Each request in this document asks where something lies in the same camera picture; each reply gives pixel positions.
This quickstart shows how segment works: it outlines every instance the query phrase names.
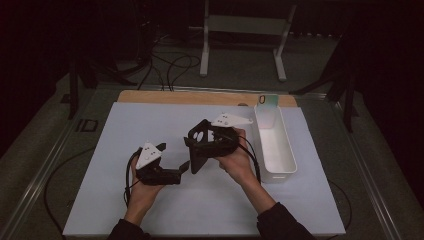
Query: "white plastic part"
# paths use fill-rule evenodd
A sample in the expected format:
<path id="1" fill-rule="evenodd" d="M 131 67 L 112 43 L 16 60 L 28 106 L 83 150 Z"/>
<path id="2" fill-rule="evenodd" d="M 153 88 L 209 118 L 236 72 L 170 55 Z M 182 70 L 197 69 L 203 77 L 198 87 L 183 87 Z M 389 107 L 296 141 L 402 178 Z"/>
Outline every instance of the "white plastic part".
<path id="1" fill-rule="evenodd" d="M 160 158 L 162 156 L 162 152 L 159 151 L 153 144 L 150 142 L 146 142 L 143 147 L 143 151 L 140 153 L 140 157 L 138 158 L 136 169 L 140 169 L 147 164 L 153 162 L 154 160 Z"/>
<path id="2" fill-rule="evenodd" d="M 212 126 L 216 127 L 234 127 L 236 125 L 243 125 L 243 124 L 252 124 L 252 119 L 247 119 L 235 115 L 231 115 L 228 113 L 223 113 L 219 115 L 212 123 Z"/>
<path id="3" fill-rule="evenodd" d="M 297 171 L 278 95 L 263 95 L 255 106 L 255 151 L 264 183 L 281 183 Z"/>

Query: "metal frame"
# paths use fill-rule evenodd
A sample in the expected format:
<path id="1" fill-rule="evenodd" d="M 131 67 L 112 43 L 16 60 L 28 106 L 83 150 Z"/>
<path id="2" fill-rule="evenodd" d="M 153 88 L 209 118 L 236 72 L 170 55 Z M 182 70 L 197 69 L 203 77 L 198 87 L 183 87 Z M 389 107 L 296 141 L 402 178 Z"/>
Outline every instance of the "metal frame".
<path id="1" fill-rule="evenodd" d="M 236 16 L 209 15 L 209 0 L 205 0 L 205 15 L 203 28 L 203 51 L 200 64 L 200 76 L 208 75 L 209 65 L 209 32 L 238 32 L 238 33 L 256 33 L 281 36 L 280 45 L 273 50 L 275 66 L 277 68 L 278 80 L 286 81 L 286 72 L 284 70 L 281 54 L 286 44 L 289 30 L 293 20 L 296 5 L 292 5 L 290 13 L 286 19 L 270 18 L 248 18 Z"/>

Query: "white board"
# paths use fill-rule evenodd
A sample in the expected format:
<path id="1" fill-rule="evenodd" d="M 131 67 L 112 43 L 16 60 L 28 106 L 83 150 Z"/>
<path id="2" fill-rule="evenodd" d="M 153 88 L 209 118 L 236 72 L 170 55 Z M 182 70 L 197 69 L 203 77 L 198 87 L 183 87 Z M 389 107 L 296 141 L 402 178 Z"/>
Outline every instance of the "white board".
<path id="1" fill-rule="evenodd" d="M 146 141 L 165 142 L 161 166 L 178 168 L 189 159 L 183 137 L 201 120 L 226 112 L 253 118 L 251 107 L 115 103 L 64 228 L 64 235 L 108 235 L 126 206 L 128 159 Z M 262 184 L 312 234 L 345 233 L 321 161 L 300 108 L 282 108 L 298 170 L 281 184 Z M 243 126 L 252 140 L 251 127 Z M 257 236 L 257 214 L 243 191 L 209 159 L 180 185 L 166 186 L 141 227 L 154 236 Z"/>

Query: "black plastic part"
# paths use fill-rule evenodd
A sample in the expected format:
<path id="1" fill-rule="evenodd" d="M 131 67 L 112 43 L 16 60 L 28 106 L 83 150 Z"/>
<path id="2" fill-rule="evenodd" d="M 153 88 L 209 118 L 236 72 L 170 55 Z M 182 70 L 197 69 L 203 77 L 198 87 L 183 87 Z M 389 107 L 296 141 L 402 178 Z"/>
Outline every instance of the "black plastic part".
<path id="1" fill-rule="evenodd" d="M 212 131 L 213 140 L 209 141 L 208 133 Z M 208 158 L 223 157 L 233 153 L 239 144 L 237 132 L 229 127 L 216 127 L 204 119 L 188 132 L 184 142 L 190 150 L 191 173 L 196 174 Z"/>
<path id="2" fill-rule="evenodd" d="M 159 151 L 166 149 L 166 144 L 162 143 L 156 146 Z M 181 175 L 187 171 L 189 161 L 182 164 L 179 169 L 163 169 L 158 158 L 146 166 L 136 170 L 136 177 L 145 185 L 174 185 L 181 183 Z"/>

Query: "cable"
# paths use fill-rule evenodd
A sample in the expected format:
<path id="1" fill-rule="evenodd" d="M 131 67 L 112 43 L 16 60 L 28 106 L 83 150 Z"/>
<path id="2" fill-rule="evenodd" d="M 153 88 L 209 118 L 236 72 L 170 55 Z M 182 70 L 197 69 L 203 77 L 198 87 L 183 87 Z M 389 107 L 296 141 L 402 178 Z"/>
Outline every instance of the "cable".
<path id="1" fill-rule="evenodd" d="M 126 173 L 125 173 L 125 193 L 124 193 L 124 201 L 125 201 L 125 205 L 127 205 L 127 207 L 128 207 L 128 203 L 130 202 L 130 198 L 131 198 L 131 191 L 130 191 L 130 189 L 136 184 L 136 183 L 138 183 L 138 182 L 136 182 L 136 183 L 134 183 L 134 184 L 132 184 L 131 186 L 130 186 L 130 183 L 129 183 L 129 176 L 130 176 L 130 169 L 131 169 L 131 162 L 132 162 L 132 160 L 136 157 L 136 156 L 140 156 L 140 154 L 141 154 L 141 150 L 142 150 L 142 148 L 140 147 L 140 148 L 138 148 L 138 150 L 137 151 L 135 151 L 132 155 L 131 155 L 131 157 L 130 157 L 130 159 L 128 160 L 128 163 L 127 163 L 127 171 L 126 171 Z"/>
<path id="2" fill-rule="evenodd" d="M 169 53 L 177 53 L 177 54 L 183 54 L 183 56 L 177 57 L 172 62 L 170 62 L 168 60 L 165 60 L 165 59 L 163 59 L 163 58 L 161 58 L 161 57 L 159 57 L 159 56 L 157 56 L 155 54 L 152 54 L 152 57 L 155 57 L 155 58 L 157 58 L 157 59 L 159 59 L 159 60 L 161 60 L 163 62 L 166 62 L 166 63 L 170 64 L 170 66 L 168 67 L 168 70 L 167 70 L 167 74 L 166 74 L 166 82 L 168 84 L 169 91 L 174 91 L 174 84 L 175 84 L 175 82 L 177 81 L 178 78 L 180 78 L 190 68 L 197 67 L 200 64 L 200 62 L 201 62 L 200 61 L 200 58 L 198 58 L 196 56 L 191 56 L 191 55 L 188 55 L 188 54 L 185 54 L 185 53 L 182 53 L 182 52 L 156 52 L 156 53 L 168 53 L 168 54 Z M 176 64 L 176 62 L 178 62 L 179 60 L 184 59 L 184 58 L 188 58 L 189 59 L 190 63 L 188 65 L 178 65 L 178 64 Z M 171 80 L 170 73 L 171 73 L 171 69 L 173 67 L 184 68 L 184 71 L 182 73 L 180 73 L 177 77 L 175 77 L 174 79 Z"/>
<path id="3" fill-rule="evenodd" d="M 347 196 L 346 192 L 339 186 L 337 185 L 335 182 L 331 181 L 330 179 L 327 178 L 327 181 L 331 184 L 333 184 L 335 187 L 337 187 L 342 194 L 344 195 L 344 197 L 346 198 L 346 201 L 349 205 L 349 220 L 347 221 L 346 225 L 345 225 L 345 230 L 347 231 L 347 229 L 349 228 L 350 224 L 352 223 L 352 203 L 350 202 L 349 197 Z M 333 239 L 335 237 L 338 237 L 339 235 L 334 235 L 332 237 L 327 238 L 327 240 L 329 239 Z"/>
<path id="4" fill-rule="evenodd" d="M 150 72 L 152 71 L 152 68 L 153 68 L 153 61 L 150 58 L 150 67 L 149 67 L 149 70 L 147 71 L 146 75 L 144 75 L 143 79 L 141 79 L 140 84 L 138 84 L 137 90 L 140 90 L 141 85 L 143 85 L 144 81 L 146 81 L 147 77 L 150 75 Z"/>
<path id="5" fill-rule="evenodd" d="M 259 163 L 258 163 L 258 159 L 256 158 L 255 150 L 253 149 L 252 144 L 250 144 L 249 140 L 247 140 L 245 137 L 242 137 L 242 136 L 239 136 L 239 138 L 244 139 L 244 140 L 245 140 L 245 141 L 249 144 L 250 149 L 252 149 L 253 154 L 252 154 L 252 153 L 250 153 L 250 152 L 249 152 L 249 150 L 248 150 L 246 147 L 244 147 L 243 145 L 241 145 L 241 144 L 239 143 L 239 147 L 240 147 L 243 151 L 245 151 L 245 152 L 249 155 L 249 157 L 252 159 L 252 161 L 253 161 L 253 166 L 255 167 L 256 179 L 258 179 L 258 182 L 259 182 L 259 183 L 261 183 L 261 171 L 260 171 L 260 169 L 259 169 Z"/>
<path id="6" fill-rule="evenodd" d="M 54 223 L 54 225 L 56 226 L 56 229 L 59 231 L 59 233 L 60 233 L 60 235 L 61 235 L 61 237 L 62 237 L 62 239 L 63 240 L 66 240 L 66 237 L 62 234 L 62 232 L 63 232 L 63 229 L 62 229 L 62 227 L 60 226 L 60 224 L 59 224 L 59 222 L 56 220 L 56 218 L 53 216 L 53 213 L 51 212 L 51 210 L 50 210 L 50 207 L 49 207 L 49 204 L 48 204 L 48 201 L 47 201 L 47 190 L 48 190 L 48 188 L 49 188 L 49 184 L 50 184 L 50 181 L 52 180 L 52 178 L 53 178 L 53 175 L 61 168 L 61 167 L 63 167 L 63 165 L 65 165 L 66 163 L 68 163 L 69 161 L 71 161 L 71 160 L 73 160 L 73 159 L 75 159 L 75 158 L 77 158 L 77 157 L 79 157 L 79 156 L 81 156 L 81 155 L 83 155 L 83 154 L 85 154 L 85 153 L 88 153 L 88 152 L 90 152 L 90 151 L 92 151 L 92 150 L 94 150 L 95 149 L 95 147 L 92 147 L 92 148 L 89 148 L 89 149 L 87 149 L 87 150 L 84 150 L 84 151 L 82 151 L 82 152 L 80 152 L 80 153 L 78 153 L 78 154 L 76 154 L 76 155 L 74 155 L 74 156 L 72 156 L 72 157 L 70 157 L 70 158 L 68 158 L 68 159 L 66 159 L 65 161 L 63 161 L 61 164 L 59 164 L 53 171 L 52 171 L 52 173 L 50 173 L 50 176 L 49 176 L 49 178 L 47 179 L 47 181 L 46 181 L 46 185 L 45 185 L 45 187 L 44 187 L 44 192 L 43 192 L 43 202 L 44 202 L 44 207 L 46 208 L 46 211 L 47 211 L 47 214 L 49 215 L 49 217 L 50 217 L 50 219 L 53 221 L 53 223 Z"/>

